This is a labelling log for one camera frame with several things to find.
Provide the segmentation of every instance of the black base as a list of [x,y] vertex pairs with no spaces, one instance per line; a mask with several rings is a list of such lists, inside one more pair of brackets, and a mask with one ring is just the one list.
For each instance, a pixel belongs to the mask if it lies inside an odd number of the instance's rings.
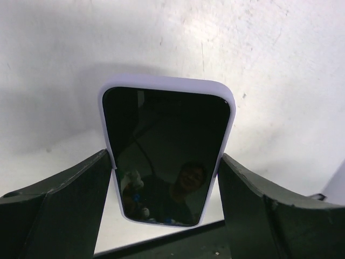
[[230,259],[231,256],[227,246],[225,222],[223,220],[150,241],[99,253],[94,258]]

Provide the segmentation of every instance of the black surface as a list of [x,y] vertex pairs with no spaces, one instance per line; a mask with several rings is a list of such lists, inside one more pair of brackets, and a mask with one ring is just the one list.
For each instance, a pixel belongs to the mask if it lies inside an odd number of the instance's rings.
[[204,225],[94,256],[96,259],[230,259],[225,222]]
[[345,258],[345,207],[284,189],[228,155],[218,182],[233,259]]
[[111,163],[106,150],[0,199],[0,251],[7,258],[92,258]]

